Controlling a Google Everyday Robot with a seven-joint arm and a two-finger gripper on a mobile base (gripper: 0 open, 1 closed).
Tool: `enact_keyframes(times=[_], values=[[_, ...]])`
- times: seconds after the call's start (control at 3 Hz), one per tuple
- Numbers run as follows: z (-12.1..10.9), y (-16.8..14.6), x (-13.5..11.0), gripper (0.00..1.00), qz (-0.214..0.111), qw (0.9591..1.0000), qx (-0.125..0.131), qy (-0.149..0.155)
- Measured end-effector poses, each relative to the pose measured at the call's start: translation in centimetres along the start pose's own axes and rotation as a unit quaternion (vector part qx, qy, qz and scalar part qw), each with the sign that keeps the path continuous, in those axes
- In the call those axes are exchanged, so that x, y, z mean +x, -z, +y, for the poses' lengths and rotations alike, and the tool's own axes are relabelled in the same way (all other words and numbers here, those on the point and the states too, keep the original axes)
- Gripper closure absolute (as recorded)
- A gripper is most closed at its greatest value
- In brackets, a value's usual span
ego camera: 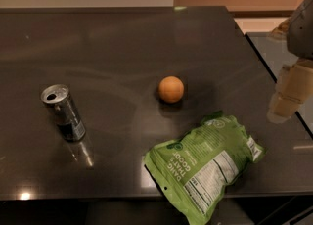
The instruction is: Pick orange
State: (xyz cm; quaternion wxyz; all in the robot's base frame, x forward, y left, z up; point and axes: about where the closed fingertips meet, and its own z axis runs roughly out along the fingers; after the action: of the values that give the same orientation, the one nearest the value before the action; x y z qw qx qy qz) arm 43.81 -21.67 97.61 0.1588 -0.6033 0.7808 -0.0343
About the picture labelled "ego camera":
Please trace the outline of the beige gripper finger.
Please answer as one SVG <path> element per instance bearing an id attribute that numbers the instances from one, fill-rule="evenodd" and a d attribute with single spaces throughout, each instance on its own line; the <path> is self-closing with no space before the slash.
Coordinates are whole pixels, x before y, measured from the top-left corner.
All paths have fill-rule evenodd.
<path id="1" fill-rule="evenodd" d="M 272 123 L 289 120 L 313 95 L 313 61 L 299 58 L 292 66 L 283 65 L 267 118 Z"/>
<path id="2" fill-rule="evenodd" d="M 269 34 L 269 36 L 276 40 L 285 40 L 290 26 L 290 18 L 282 21 L 277 27 L 275 27 Z"/>

